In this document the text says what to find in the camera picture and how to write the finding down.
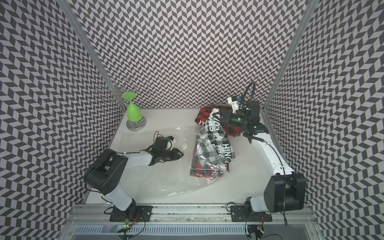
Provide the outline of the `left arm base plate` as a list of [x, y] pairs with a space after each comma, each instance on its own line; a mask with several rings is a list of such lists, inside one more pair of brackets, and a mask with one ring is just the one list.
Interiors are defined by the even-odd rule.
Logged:
[[110, 222], [146, 222], [150, 221], [153, 206], [133, 206], [129, 207], [126, 211], [121, 211], [116, 207], [112, 208], [110, 215]]

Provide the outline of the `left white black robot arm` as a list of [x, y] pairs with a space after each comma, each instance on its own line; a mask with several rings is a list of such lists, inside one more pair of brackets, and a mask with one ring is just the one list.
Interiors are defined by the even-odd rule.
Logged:
[[135, 153], [118, 153], [107, 149], [88, 168], [84, 175], [84, 182], [99, 191], [115, 208], [125, 212], [136, 204], [122, 188], [121, 178], [125, 170], [176, 161], [183, 156], [184, 153], [178, 149], [154, 152], [141, 150]]

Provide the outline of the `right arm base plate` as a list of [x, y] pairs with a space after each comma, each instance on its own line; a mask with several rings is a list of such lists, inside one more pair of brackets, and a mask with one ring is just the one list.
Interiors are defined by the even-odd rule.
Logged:
[[232, 222], [272, 222], [272, 215], [267, 212], [254, 212], [245, 206], [230, 206]]

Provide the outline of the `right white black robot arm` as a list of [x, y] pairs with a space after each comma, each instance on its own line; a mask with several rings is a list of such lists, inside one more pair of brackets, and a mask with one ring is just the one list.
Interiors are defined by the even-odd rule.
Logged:
[[260, 196], [247, 198], [247, 214], [258, 212], [282, 213], [302, 210], [305, 204], [307, 179], [295, 172], [273, 143], [270, 131], [261, 122], [260, 102], [229, 97], [231, 110], [220, 111], [215, 117], [224, 125], [238, 127], [243, 137], [256, 148], [265, 162], [270, 179]]

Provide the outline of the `black white checked shirt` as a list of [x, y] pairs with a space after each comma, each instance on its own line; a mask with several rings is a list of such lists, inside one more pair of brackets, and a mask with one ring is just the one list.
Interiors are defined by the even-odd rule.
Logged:
[[220, 123], [219, 111], [228, 110], [228, 107], [206, 107], [200, 109], [195, 122], [203, 127], [213, 149], [225, 163], [230, 164], [236, 158], [229, 136], [236, 137], [239, 133], [236, 128]]

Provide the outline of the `clear plastic vacuum bag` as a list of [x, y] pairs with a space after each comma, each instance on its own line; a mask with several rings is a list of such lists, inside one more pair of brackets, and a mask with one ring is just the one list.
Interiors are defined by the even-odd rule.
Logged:
[[[137, 201], [170, 198], [205, 188], [222, 178], [213, 180], [190, 176], [194, 150], [216, 152], [203, 133], [203, 127], [169, 129], [164, 130], [163, 135], [173, 136], [175, 138], [173, 149], [179, 149], [184, 156], [176, 161], [125, 170], [121, 184], [128, 196]], [[182, 143], [188, 144], [188, 148], [184, 151], [181, 149]]]

